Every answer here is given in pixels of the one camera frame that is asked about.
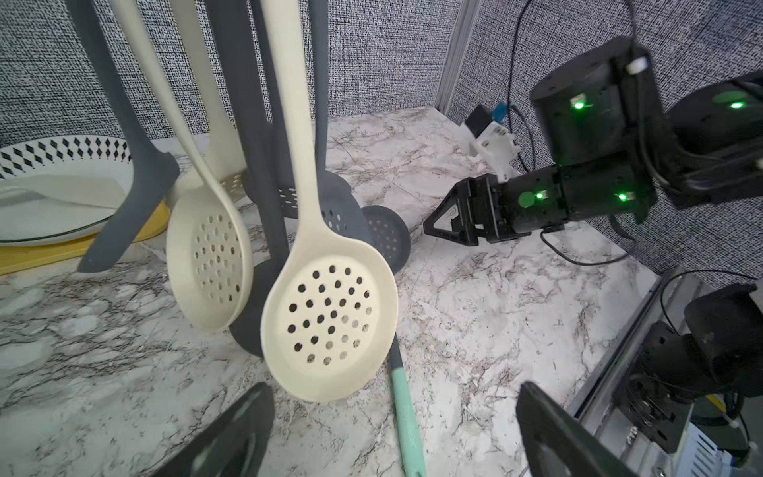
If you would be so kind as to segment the grey skimmer front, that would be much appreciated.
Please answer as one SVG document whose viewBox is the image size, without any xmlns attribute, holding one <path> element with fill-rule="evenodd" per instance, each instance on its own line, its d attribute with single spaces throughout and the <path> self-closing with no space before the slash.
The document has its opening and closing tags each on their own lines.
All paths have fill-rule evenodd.
<svg viewBox="0 0 763 477">
<path fill-rule="evenodd" d="M 159 151 L 143 130 L 111 59 L 93 4 L 71 0 L 66 5 L 125 136 L 133 168 L 133 182 L 124 202 L 97 234 L 77 267 L 80 273 L 99 273 L 120 260 L 175 184 L 180 169 L 176 159 Z"/>
</svg>

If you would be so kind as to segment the cream slotted spatula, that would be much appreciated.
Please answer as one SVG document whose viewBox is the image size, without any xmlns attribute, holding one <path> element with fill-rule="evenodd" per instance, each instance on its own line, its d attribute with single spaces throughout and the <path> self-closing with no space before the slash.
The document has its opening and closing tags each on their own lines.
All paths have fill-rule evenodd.
<svg viewBox="0 0 763 477">
<path fill-rule="evenodd" d="M 244 198 L 246 161 L 240 137 L 226 113 L 221 92 L 213 73 L 195 1 L 171 1 L 171 7 L 183 46 L 204 105 L 210 127 L 209 149 L 205 159 L 235 203 Z"/>
</svg>

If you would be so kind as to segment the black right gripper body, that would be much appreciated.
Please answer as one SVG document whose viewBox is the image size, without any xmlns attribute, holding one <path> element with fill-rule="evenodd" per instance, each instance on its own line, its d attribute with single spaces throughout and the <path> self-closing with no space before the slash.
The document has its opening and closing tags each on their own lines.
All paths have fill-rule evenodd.
<svg viewBox="0 0 763 477">
<path fill-rule="evenodd" d="M 506 242 L 570 221 L 556 166 L 500 183 L 494 174 L 458 183 L 458 218 L 470 240 Z"/>
</svg>

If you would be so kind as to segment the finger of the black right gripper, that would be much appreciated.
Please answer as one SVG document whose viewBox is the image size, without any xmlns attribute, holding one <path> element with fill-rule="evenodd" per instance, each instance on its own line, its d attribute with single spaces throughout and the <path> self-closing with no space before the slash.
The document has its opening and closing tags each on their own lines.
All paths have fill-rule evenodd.
<svg viewBox="0 0 763 477">
<path fill-rule="evenodd" d="M 457 182 L 424 220 L 423 232 L 462 246 L 478 246 L 479 235 L 471 204 L 476 197 L 475 186 L 476 180 L 473 178 Z"/>
</svg>

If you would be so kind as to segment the grey utensil rack stand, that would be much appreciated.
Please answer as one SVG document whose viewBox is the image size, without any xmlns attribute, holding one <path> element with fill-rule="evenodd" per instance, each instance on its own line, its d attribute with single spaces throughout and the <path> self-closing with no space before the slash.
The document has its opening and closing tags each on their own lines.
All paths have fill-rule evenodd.
<svg viewBox="0 0 763 477">
<path fill-rule="evenodd" d="M 250 298 L 230 331 L 240 347 L 261 358 L 264 304 L 289 254 L 276 173 L 270 163 L 271 126 L 266 119 L 248 4 L 208 1 L 206 9 L 246 159 L 244 192 L 258 206 L 269 251 L 269 259 L 254 267 Z"/>
</svg>

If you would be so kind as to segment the grey skimmer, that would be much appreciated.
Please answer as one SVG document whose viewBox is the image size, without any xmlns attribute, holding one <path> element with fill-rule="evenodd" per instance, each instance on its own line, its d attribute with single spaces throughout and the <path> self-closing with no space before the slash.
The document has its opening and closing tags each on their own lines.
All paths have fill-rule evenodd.
<svg viewBox="0 0 763 477">
<path fill-rule="evenodd" d="M 327 226 L 335 233 L 363 242 L 373 242 L 362 209 L 353 197 L 350 185 L 339 175 L 325 169 L 329 123 L 329 27 L 328 3 L 310 1 L 309 19 L 315 81 L 316 132 L 315 156 L 320 208 Z M 297 217 L 297 197 L 288 141 L 283 125 L 282 106 L 267 37 L 267 27 L 258 1 L 252 2 L 252 18 L 258 33 L 264 75 L 272 113 L 272 150 L 275 181 L 279 189 L 282 216 Z"/>
<path fill-rule="evenodd" d="M 71 0 L 66 5 L 125 136 L 133 168 L 133 182 L 124 202 L 97 234 L 77 267 L 80 273 L 99 273 L 120 260 L 175 184 L 180 169 L 176 159 L 159 151 L 143 130 L 111 59 L 93 4 Z"/>
</svg>

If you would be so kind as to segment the grey skimmer lone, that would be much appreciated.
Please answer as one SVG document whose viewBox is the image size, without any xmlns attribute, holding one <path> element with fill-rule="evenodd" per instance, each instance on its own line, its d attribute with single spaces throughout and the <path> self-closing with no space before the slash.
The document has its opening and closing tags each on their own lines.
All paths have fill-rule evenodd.
<svg viewBox="0 0 763 477">
<path fill-rule="evenodd" d="M 367 206 L 362 211 L 369 223 L 373 246 L 383 255 L 393 274 L 397 274 L 405 267 L 411 255 L 411 236 L 405 221 L 395 211 L 384 206 Z M 393 382 L 403 470 L 407 476 L 425 476 L 424 450 L 397 336 L 393 338 L 387 361 Z"/>
</svg>

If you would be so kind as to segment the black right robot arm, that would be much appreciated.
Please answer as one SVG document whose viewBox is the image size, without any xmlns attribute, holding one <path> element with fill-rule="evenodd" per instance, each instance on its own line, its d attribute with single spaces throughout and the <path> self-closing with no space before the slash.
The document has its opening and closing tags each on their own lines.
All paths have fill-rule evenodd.
<svg viewBox="0 0 763 477">
<path fill-rule="evenodd" d="M 477 246 L 571 222 L 647 219 L 664 192 L 678 209 L 762 193 L 762 75 L 710 85 L 664 111 L 649 52 L 617 37 L 543 78 L 531 100 L 552 165 L 509 178 L 499 169 L 458 182 L 424 221 L 429 236 Z M 762 393 L 762 283 L 735 283 L 691 301 L 687 333 L 669 318 L 648 331 L 613 399 L 663 451 L 678 450 L 697 399 L 723 395 L 731 425 Z"/>
</svg>

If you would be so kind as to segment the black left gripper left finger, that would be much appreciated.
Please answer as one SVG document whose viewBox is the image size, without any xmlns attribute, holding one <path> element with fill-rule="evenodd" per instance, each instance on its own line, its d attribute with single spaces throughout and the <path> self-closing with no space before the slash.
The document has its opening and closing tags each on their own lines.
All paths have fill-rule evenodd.
<svg viewBox="0 0 763 477">
<path fill-rule="evenodd" d="M 258 383 L 154 474 L 256 476 L 274 418 L 273 389 Z"/>
</svg>

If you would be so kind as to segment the cream skimmer mint handle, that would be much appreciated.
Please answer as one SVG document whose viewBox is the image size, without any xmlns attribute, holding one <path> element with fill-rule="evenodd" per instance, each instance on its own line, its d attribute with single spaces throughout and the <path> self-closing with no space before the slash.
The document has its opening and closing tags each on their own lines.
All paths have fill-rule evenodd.
<svg viewBox="0 0 763 477">
<path fill-rule="evenodd" d="M 178 305 L 198 330 L 224 329 L 244 310 L 254 266 L 248 229 L 186 123 L 134 1 L 111 7 L 191 167 L 168 195 L 166 256 Z"/>
</svg>

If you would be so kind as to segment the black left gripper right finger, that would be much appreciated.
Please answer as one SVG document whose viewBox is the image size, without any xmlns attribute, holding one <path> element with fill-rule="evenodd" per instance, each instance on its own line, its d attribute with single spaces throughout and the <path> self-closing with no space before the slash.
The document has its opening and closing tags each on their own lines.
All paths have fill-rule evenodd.
<svg viewBox="0 0 763 477">
<path fill-rule="evenodd" d="M 634 472 L 533 382 L 516 406 L 533 476 L 632 476 Z"/>
</svg>

